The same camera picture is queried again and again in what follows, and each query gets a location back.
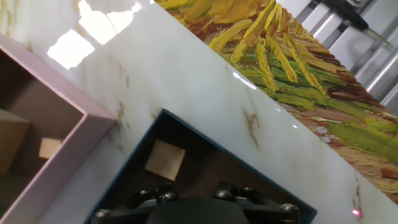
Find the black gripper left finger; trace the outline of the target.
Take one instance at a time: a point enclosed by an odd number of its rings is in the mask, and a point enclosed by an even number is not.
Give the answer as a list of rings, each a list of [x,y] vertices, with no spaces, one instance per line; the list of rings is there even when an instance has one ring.
[[[155,207],[179,198],[174,185],[161,185],[154,190],[139,190],[116,209],[97,210],[91,218],[91,224],[145,223]]]

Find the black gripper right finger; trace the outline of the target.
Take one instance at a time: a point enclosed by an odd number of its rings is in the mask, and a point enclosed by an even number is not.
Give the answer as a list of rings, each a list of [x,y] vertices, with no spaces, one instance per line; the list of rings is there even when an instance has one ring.
[[[279,205],[253,187],[220,182],[213,198],[237,205],[249,223],[300,223],[298,206],[291,203]]]

